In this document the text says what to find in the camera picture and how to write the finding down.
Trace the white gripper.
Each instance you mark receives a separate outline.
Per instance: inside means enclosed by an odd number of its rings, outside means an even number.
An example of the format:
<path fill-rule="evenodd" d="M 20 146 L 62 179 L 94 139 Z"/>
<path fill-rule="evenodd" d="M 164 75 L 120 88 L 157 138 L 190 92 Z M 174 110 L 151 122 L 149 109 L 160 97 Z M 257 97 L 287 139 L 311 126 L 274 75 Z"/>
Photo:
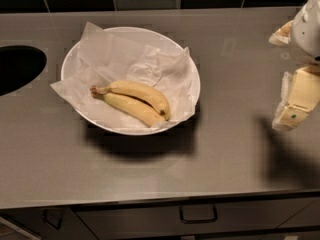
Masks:
<path fill-rule="evenodd" d="M 290 53 L 299 62 L 320 62 L 320 0 L 308 0 L 293 21 L 288 21 L 269 38 L 276 46 L 289 43 Z M 298 127 L 320 102 L 320 68 L 309 65 L 282 78 L 281 102 L 272 122 L 274 130 L 285 132 Z"/>

